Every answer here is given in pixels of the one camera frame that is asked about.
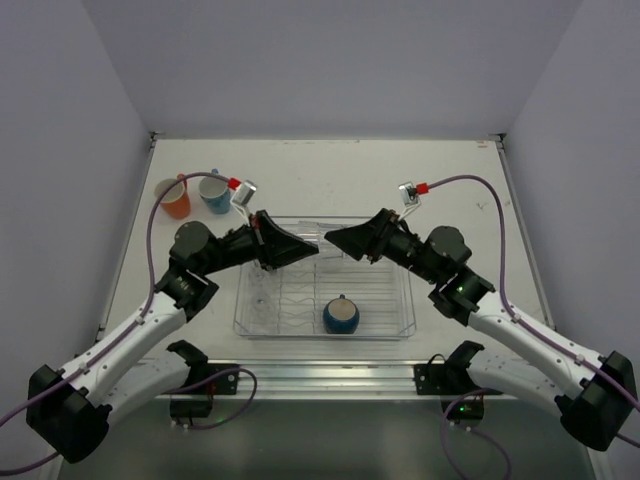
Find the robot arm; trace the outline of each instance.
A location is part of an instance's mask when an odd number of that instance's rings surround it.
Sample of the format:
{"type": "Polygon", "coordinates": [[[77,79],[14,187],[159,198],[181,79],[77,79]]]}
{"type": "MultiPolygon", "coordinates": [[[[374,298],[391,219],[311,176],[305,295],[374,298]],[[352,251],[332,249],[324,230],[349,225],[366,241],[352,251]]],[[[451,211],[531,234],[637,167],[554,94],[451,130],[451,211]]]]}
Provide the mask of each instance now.
{"type": "Polygon", "coordinates": [[[318,253],[316,245],[282,230],[265,211],[248,215],[247,220],[247,225],[222,238],[200,222],[183,224],[169,253],[169,269],[155,285],[146,315],[142,315],[145,302],[61,369],[45,365],[31,376],[29,399],[44,398],[31,402],[27,423],[67,461],[78,462],[93,452],[109,426],[137,406],[185,384],[192,365],[173,345],[154,362],[136,364],[215,295],[218,286],[205,275],[254,260],[271,270],[318,253]]]}
{"type": "Polygon", "coordinates": [[[451,370],[448,380],[464,390],[460,393],[485,387],[517,396],[559,416],[583,444],[606,450],[633,407],[599,373],[637,398],[629,360],[617,352],[604,357],[582,347],[510,303],[513,312],[506,312],[493,285],[466,265],[471,250],[457,229],[437,227],[424,242],[409,231],[404,217],[416,208],[417,197],[411,189],[410,184],[401,186],[404,214],[382,209],[368,222],[328,232],[325,238],[355,260],[366,256],[374,263],[384,256],[435,285],[429,299],[440,313],[495,338],[524,359],[500,358],[465,342],[445,363],[451,370]],[[570,355],[552,348],[549,340],[570,355]]]}

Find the red connector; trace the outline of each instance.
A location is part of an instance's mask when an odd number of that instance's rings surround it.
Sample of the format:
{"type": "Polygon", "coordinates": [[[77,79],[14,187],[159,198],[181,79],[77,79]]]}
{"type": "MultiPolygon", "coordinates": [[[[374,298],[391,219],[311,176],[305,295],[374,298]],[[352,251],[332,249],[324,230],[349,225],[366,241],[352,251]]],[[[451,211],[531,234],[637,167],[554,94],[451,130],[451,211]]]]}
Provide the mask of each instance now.
{"type": "Polygon", "coordinates": [[[424,195],[425,193],[429,193],[429,185],[426,183],[419,183],[416,185],[416,192],[418,195],[424,195]]]}
{"type": "Polygon", "coordinates": [[[231,190],[236,190],[240,185],[242,185],[242,182],[240,180],[238,180],[237,178],[231,177],[229,179],[229,183],[227,185],[229,185],[229,188],[231,190]]]}

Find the wire basket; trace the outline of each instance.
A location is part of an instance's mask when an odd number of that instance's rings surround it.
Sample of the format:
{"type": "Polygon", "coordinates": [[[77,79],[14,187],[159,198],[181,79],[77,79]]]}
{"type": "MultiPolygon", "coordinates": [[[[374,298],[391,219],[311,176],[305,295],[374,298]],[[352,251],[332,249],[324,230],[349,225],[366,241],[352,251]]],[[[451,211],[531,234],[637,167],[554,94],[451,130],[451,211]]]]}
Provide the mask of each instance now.
{"type": "Polygon", "coordinates": [[[397,340],[416,331],[409,273],[381,259],[356,262],[324,239],[330,230],[365,218],[274,218],[285,230],[316,243],[320,253],[276,271],[241,267],[234,331],[246,337],[397,340]],[[327,333],[324,307],[345,295],[360,310],[353,334],[327,333]]]}

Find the cup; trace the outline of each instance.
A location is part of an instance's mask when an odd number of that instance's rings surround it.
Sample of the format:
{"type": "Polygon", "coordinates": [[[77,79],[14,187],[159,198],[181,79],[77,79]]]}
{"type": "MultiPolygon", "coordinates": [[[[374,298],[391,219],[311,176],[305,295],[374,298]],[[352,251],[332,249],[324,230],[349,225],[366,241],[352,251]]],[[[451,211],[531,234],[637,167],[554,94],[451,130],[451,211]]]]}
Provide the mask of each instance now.
{"type": "MultiPolygon", "coordinates": [[[[183,178],[184,175],[180,174],[176,178],[183,178]]],[[[175,180],[167,178],[162,180],[156,185],[153,193],[158,198],[162,192],[164,192],[169,185],[175,180]]],[[[183,181],[174,186],[160,201],[160,206],[167,212],[171,218],[181,220],[191,213],[191,201],[189,200],[189,194],[187,193],[187,181],[183,181]]]]}
{"type": "MultiPolygon", "coordinates": [[[[218,173],[218,169],[214,168],[211,173],[218,173]]],[[[204,177],[198,184],[198,193],[209,210],[216,215],[224,215],[231,209],[231,192],[224,180],[204,177]]]]}

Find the orange mug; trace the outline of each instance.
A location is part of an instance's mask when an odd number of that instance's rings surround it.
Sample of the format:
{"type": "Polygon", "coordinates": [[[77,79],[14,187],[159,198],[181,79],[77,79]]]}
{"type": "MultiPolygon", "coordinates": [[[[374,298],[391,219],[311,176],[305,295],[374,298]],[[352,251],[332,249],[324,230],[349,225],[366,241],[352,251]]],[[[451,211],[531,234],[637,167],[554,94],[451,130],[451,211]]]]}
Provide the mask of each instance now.
{"type": "MultiPolygon", "coordinates": [[[[180,174],[176,178],[183,177],[184,175],[180,174]]],[[[174,182],[175,180],[171,178],[167,178],[166,180],[159,182],[153,190],[156,198],[162,195],[162,192],[169,188],[169,185],[174,182]]],[[[187,193],[187,181],[185,180],[178,183],[169,190],[160,201],[160,206],[170,217],[175,218],[176,220],[180,220],[188,216],[191,213],[191,201],[189,200],[189,194],[187,193]]]]}

